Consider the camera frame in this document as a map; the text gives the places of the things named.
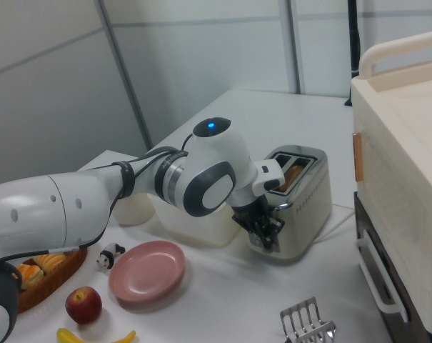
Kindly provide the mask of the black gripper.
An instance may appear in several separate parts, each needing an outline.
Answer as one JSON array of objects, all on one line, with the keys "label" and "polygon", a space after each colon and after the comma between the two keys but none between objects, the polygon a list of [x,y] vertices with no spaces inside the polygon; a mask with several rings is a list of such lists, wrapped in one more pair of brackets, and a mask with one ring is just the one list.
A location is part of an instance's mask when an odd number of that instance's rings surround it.
[{"label": "black gripper", "polygon": [[261,195],[250,204],[242,207],[232,207],[232,219],[244,229],[253,229],[263,245],[263,249],[271,252],[273,248],[273,233],[279,233],[285,224],[284,220],[268,210],[268,201]]}]

